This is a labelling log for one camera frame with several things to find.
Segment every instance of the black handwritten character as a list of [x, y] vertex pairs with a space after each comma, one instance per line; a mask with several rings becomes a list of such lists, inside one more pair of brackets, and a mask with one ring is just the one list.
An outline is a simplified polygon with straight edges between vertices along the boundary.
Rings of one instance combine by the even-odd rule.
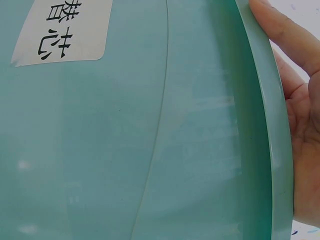
[[65, 54], [65, 49], [68, 49], [70, 47], [71, 44], [66, 44], [67, 43], [67, 39], [71, 39], [73, 34], [68, 34], [69, 33], [69, 26], [66, 30], [66, 34], [61, 36], [61, 39], [64, 40], [63, 44], [59, 45], [59, 48], [62, 49], [61, 52], [61, 58], [63, 58], [66, 54]]
[[52, 42], [52, 43], [50, 44], [50, 45], [53, 46], [53, 47], [54, 47], [55, 45], [57, 45], [57, 43], [60, 42], [60, 40], [63, 40], [63, 44], [58, 45], [58, 47], [59, 47], [60, 49], [62, 49], [62, 51], [61, 51], [61, 58], [63, 58], [63, 57], [66, 55], [66, 54], [65, 54], [65, 49], [68, 49], [68, 48], [71, 46], [71, 44], [67, 44], [67, 39], [71, 39], [72, 36], [73, 36], [73, 34], [69, 34], [69, 28], [70, 28], [70, 27], [68, 26], [68, 28], [67, 28], [67, 30], [66, 30], [66, 34], [60, 36], [60, 38], [58, 38], [58, 37], [59, 37], [59, 34], [57, 34], [57, 31], [52, 30], [52, 29], [49, 29], [48, 33], [51, 34], [51, 35], [44, 36], [44, 37], [41, 39], [40, 46], [39, 46], [39, 49], [38, 49], [38, 55], [39, 55], [39, 56], [45, 54], [45, 55], [43, 55], [43, 56], [41, 57], [42, 60], [46, 60], [46, 59], [52, 54], [52, 51], [51, 51], [51, 52], [48, 52], [48, 51], [46, 51], [46, 50], [42, 50], [44, 41], [45, 41], [45, 40], [48, 40], [48, 39], [53, 39], [53, 40], [54, 40], [54, 42]]
[[65, 19], [65, 21], [74, 19], [75, 16], [79, 14], [76, 10], [81, 5], [82, 3], [79, 3], [79, 0], [72, 0], [71, 3], [64, 1], [64, 4], [51, 6], [49, 17], [46, 20], [58, 20], [58, 22], [61, 23], [63, 19]]
[[[44, 41], [47, 40], [47, 39], [57, 39], [57, 37], [59, 36], [59, 34], [56, 34], [57, 31], [55, 30], [52, 30], [52, 29], [49, 29], [49, 34], [54, 34], [54, 35], [49, 35], [49, 36], [44, 36], [42, 39], [41, 39], [41, 42], [40, 42], [40, 46], [39, 46], [39, 49], [38, 49], [38, 55], [40, 56], [41, 54], [45, 54], [47, 53], [48, 51], [45, 51], [45, 50], [42, 50], [42, 46], [44, 44]], [[55, 42], [51, 43], [51, 46], [55, 46], [58, 42], [60, 41], [60, 39], [56, 40]], [[42, 56], [41, 59], [42, 60], [46, 60], [50, 55], [52, 54], [52, 51], [47, 53], [46, 55]]]

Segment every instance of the paper label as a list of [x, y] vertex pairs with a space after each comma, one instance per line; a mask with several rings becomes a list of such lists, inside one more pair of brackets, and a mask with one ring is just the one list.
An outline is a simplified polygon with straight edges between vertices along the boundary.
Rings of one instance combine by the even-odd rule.
[[35, 0], [16, 43], [16, 67], [98, 60], [105, 53], [113, 0]]

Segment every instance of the plastic surface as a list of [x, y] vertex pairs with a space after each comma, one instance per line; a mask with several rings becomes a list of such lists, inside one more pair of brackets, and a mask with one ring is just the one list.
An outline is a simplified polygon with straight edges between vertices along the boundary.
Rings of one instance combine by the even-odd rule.
[[16, 3], [0, 0], [0, 239], [290, 239], [284, 98], [246, 1], [243, 24], [234, 1], [114, 0], [101, 60], [19, 68], [33, 1]]

